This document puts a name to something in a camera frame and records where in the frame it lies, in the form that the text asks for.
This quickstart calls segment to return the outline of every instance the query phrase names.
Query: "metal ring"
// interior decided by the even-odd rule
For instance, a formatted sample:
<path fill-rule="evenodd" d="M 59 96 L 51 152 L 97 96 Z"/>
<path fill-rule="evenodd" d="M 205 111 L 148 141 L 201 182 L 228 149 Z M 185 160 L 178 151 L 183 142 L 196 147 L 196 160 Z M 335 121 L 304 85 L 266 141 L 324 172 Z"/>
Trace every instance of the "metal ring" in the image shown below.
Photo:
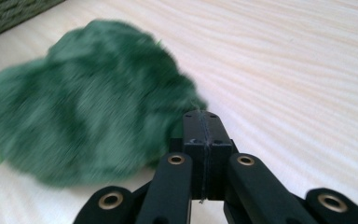
<path fill-rule="evenodd" d="M 336 204 L 331 204 L 329 201 L 327 200 L 332 200 L 334 201 L 334 203 Z M 318 201 L 319 203 L 321 203 L 324 207 L 338 212 L 338 213 L 343 213 L 348 211 L 348 206 L 342 202 L 342 200 L 340 200 L 338 197 L 331 195 L 331 194 L 320 194 L 318 196 Z"/>
<path fill-rule="evenodd" d="M 168 158 L 168 162 L 172 165 L 180 165 L 185 162 L 185 157 L 173 155 Z"/>
<path fill-rule="evenodd" d="M 116 198 L 116 200 L 113 201 L 112 203 L 107 203 L 106 199 L 108 199 L 109 197 L 114 197 Z M 100 201 L 98 201 L 98 205 L 100 206 L 100 208 L 104 210 L 109 210 L 118 207 L 119 205 L 121 205 L 122 202 L 123 202 L 123 195 L 118 191 L 113 191 L 101 197 Z"/>
<path fill-rule="evenodd" d="M 253 165 L 255 160 L 248 156 L 240 156 L 237 158 L 237 161 L 242 165 Z"/>

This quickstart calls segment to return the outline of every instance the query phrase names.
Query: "green fluffy object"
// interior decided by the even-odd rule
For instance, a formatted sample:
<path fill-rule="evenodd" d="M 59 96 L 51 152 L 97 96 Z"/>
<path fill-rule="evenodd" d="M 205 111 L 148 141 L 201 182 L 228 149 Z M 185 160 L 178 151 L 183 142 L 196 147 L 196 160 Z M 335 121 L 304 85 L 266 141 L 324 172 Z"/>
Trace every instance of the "green fluffy object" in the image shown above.
<path fill-rule="evenodd" d="M 92 21 L 0 72 L 0 158 L 51 186 L 127 178 L 206 104 L 148 34 Z"/>

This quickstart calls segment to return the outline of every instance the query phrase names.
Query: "light wood surface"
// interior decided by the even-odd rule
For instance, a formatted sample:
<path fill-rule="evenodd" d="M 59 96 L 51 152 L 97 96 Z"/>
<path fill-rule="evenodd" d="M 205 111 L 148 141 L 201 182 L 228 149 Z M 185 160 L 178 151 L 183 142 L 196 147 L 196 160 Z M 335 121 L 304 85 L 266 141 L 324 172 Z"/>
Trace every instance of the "light wood surface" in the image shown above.
<path fill-rule="evenodd" d="M 326 187 L 358 203 L 358 1 L 66 1 L 0 35 L 0 70 L 44 56 L 94 19 L 162 40 L 241 152 L 294 194 Z M 143 171 L 130 190 L 152 177 Z M 52 189 L 0 165 L 0 223 L 72 223 L 102 186 Z M 192 223 L 227 223 L 193 202 Z"/>

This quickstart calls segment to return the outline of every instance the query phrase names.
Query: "wood grain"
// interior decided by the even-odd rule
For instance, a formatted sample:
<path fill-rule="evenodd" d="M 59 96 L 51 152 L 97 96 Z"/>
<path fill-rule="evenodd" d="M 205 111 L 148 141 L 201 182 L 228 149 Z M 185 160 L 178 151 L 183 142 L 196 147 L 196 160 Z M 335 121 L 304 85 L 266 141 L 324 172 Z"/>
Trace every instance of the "wood grain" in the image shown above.
<path fill-rule="evenodd" d="M 358 203 L 358 1 L 69 0 L 0 35 L 0 70 L 94 19 L 160 39 L 240 151 L 294 194 L 327 187 Z M 100 187 L 50 189 L 3 163 L 0 223 L 71 223 Z M 221 203 L 193 205 L 193 223 L 226 222 Z"/>

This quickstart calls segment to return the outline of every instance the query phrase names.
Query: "green plush toy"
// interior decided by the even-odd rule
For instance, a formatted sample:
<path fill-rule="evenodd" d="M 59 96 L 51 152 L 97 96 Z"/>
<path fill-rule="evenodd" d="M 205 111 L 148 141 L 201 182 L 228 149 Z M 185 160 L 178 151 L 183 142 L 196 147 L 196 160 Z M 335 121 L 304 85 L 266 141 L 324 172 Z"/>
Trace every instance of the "green plush toy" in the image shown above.
<path fill-rule="evenodd" d="M 129 177 L 206 104 L 148 34 L 92 21 L 0 72 L 0 158 L 53 186 Z"/>

